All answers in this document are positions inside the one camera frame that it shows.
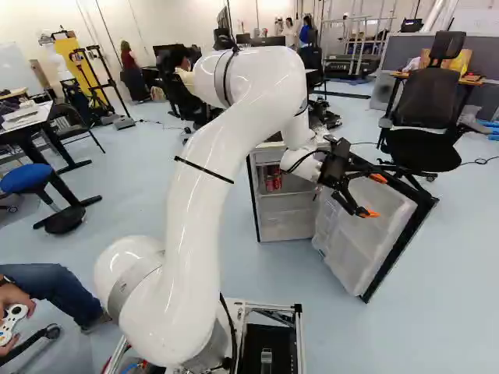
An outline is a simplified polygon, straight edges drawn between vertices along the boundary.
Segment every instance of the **chair wheel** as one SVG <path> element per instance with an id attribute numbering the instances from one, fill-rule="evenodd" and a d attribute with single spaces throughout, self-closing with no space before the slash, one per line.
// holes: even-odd
<path id="1" fill-rule="evenodd" d="M 47 326 L 45 337 L 50 340 L 56 340 L 61 336 L 61 327 L 55 324 Z"/>

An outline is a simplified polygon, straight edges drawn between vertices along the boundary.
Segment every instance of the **shoe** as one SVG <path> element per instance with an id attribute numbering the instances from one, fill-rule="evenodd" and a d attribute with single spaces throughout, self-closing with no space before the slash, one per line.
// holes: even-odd
<path id="1" fill-rule="evenodd" d="M 106 312 L 103 312 L 102 315 L 99 318 L 97 318 L 96 320 L 94 320 L 89 325 L 87 325 L 87 326 L 80 326 L 81 333 L 83 335 L 90 335 L 95 330 L 97 330 L 99 327 L 101 327 L 102 325 L 104 325 L 104 324 L 106 324 L 108 322 L 111 322 L 111 321 L 112 321 L 111 316 L 109 314 L 107 314 Z"/>

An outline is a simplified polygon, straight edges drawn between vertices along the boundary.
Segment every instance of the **hand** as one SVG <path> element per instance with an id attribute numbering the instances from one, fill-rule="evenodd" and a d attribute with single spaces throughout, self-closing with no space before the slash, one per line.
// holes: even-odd
<path id="1" fill-rule="evenodd" d="M 14 348 L 18 340 L 19 334 L 17 333 L 6 346 L 0 347 L 0 357 L 6 356 Z"/>
<path id="2" fill-rule="evenodd" d="M 37 305 L 30 296 L 14 284 L 4 284 L 0 287 L 0 310 L 5 310 L 12 304 L 23 304 L 28 307 L 28 318 L 30 318 Z"/>

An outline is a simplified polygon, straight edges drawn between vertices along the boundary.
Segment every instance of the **whiteboard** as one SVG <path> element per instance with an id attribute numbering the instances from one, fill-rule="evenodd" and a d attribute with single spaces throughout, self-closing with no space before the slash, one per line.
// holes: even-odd
<path id="1" fill-rule="evenodd" d="M 15 42 L 0 44 L 0 91 L 28 87 L 28 95 L 44 92 L 31 65 Z"/>
<path id="2" fill-rule="evenodd" d="M 456 9 L 451 31 L 499 35 L 499 10 Z"/>

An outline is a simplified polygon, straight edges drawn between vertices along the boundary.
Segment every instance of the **chair seat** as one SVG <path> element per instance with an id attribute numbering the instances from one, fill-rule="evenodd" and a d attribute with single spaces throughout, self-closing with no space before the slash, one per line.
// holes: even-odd
<path id="1" fill-rule="evenodd" d="M 82 125 L 73 125 L 65 127 L 57 131 L 57 136 L 61 139 L 68 139 L 73 136 L 81 135 L 87 132 L 88 129 Z"/>
<path id="2" fill-rule="evenodd" d="M 393 161 L 414 171 L 439 173 L 461 164 L 459 153 L 445 134 L 400 129 L 389 131 L 386 142 Z"/>
<path id="3" fill-rule="evenodd" d="M 7 193 L 22 193 L 43 185 L 52 174 L 45 164 L 28 164 L 10 171 L 1 181 L 0 189 Z"/>

